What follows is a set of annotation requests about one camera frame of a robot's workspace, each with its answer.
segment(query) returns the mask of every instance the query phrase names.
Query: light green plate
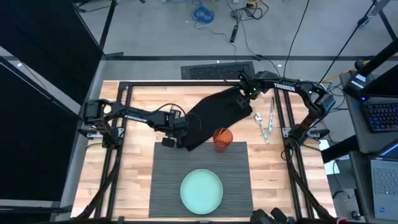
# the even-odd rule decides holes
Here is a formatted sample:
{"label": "light green plate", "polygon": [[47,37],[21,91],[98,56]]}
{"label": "light green plate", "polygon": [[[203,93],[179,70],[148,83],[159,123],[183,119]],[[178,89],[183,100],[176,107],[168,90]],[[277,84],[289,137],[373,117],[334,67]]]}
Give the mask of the light green plate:
{"label": "light green plate", "polygon": [[210,170],[194,170],[182,181],[180,195],[188,210],[199,215],[208,214],[220,205],[223,184]]}

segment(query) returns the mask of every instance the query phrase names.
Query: black cloth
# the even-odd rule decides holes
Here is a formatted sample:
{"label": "black cloth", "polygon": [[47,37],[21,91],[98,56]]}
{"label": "black cloth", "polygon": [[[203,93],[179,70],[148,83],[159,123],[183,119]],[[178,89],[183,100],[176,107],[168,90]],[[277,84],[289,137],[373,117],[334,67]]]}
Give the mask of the black cloth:
{"label": "black cloth", "polygon": [[228,128],[252,113],[252,108],[239,106],[243,95],[236,87],[215,93],[202,99],[187,113],[188,134],[182,139],[188,151],[213,136],[218,128]]}

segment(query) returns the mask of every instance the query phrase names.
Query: wooden tabletop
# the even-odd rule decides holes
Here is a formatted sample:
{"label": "wooden tabletop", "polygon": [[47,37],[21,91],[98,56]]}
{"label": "wooden tabletop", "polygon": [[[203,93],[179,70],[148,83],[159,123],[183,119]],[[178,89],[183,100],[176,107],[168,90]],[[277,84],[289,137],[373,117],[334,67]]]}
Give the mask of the wooden tabletop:
{"label": "wooden tabletop", "polygon": [[[105,81],[100,98],[116,101],[119,82]],[[135,86],[132,91],[131,106],[152,111],[165,103],[180,105],[185,111],[193,108],[202,98],[222,91],[227,86]],[[268,91],[252,101],[253,112],[263,116],[263,125],[268,127],[271,98],[273,91]],[[285,122],[288,125],[282,92],[280,93]],[[308,110],[301,97],[290,94],[296,123],[307,115]],[[286,162],[281,159],[283,151],[282,135],[277,110],[274,111],[274,131],[269,134],[270,144],[266,144],[259,125],[254,122],[253,114],[232,125],[234,141],[246,141],[248,144],[249,167],[254,209],[261,208],[269,213],[274,207],[280,208],[286,215],[294,216],[294,206],[290,190]],[[148,218],[150,182],[154,156],[154,143],[161,142],[164,133],[154,132],[146,124],[128,121],[121,159],[116,201],[113,219],[124,216],[126,220],[198,220],[198,218]],[[101,142],[100,139],[89,144]],[[318,147],[315,141],[308,145]],[[88,205],[98,190],[106,150],[96,145],[89,147],[81,172],[72,216],[78,215]],[[335,216],[328,180],[325,174],[320,152],[302,147],[303,162],[310,190],[318,201]],[[108,193],[104,197],[102,216],[105,214]],[[300,204],[305,216],[305,203],[300,194]],[[242,218],[201,218],[213,221],[249,221]]]}

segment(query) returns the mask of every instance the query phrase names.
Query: gray striped mat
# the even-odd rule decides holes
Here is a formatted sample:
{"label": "gray striped mat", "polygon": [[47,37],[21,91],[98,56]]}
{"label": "gray striped mat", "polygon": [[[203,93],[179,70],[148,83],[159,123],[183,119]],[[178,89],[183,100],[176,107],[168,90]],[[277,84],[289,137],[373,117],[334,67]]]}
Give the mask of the gray striped mat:
{"label": "gray striped mat", "polygon": [[[196,169],[214,172],[223,183],[223,201],[207,215],[190,212],[180,198],[182,180]],[[233,142],[224,153],[216,153],[212,142],[205,142],[191,152],[155,143],[149,217],[250,217],[252,211],[246,142]]]}

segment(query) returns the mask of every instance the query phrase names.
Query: orange plastic cup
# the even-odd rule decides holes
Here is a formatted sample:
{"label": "orange plastic cup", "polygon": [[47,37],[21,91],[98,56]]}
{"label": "orange plastic cup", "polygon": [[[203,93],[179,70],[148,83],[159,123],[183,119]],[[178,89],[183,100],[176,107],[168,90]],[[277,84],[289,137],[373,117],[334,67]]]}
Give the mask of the orange plastic cup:
{"label": "orange plastic cup", "polygon": [[214,132],[213,142],[216,152],[225,152],[233,141],[232,132],[226,128],[219,128]]}

